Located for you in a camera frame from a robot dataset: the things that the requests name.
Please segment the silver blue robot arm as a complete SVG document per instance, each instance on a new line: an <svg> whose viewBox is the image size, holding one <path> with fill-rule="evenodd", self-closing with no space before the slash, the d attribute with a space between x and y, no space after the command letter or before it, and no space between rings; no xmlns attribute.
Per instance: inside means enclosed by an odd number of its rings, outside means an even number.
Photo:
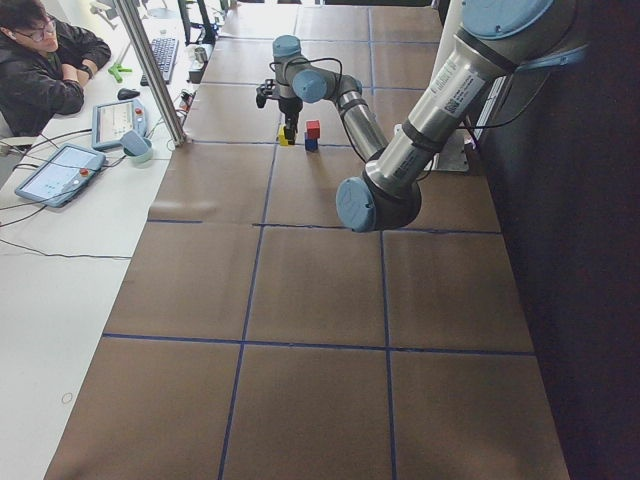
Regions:
<svg viewBox="0 0 640 480"><path fill-rule="evenodd" d="M317 67L292 35L272 43L274 76L257 89L256 103L277 101L284 136L294 141L306 103L332 102L365 166L341 182L336 210L355 232L410 224L421 208L418 178L462 124L471 103L491 83L517 70L564 66L587 46L589 1L463 1L453 48L393 138L387 139L360 83L342 71Z"/></svg>

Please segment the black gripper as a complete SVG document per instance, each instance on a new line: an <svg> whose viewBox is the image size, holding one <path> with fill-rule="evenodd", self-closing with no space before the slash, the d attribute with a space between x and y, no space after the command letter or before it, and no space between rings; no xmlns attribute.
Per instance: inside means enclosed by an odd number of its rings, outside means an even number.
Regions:
<svg viewBox="0 0 640 480"><path fill-rule="evenodd" d="M298 97L280 97L278 106L281 113L285 115L284 138L287 145L294 145L298 132L299 113L303 108L303 101Z"/></svg>

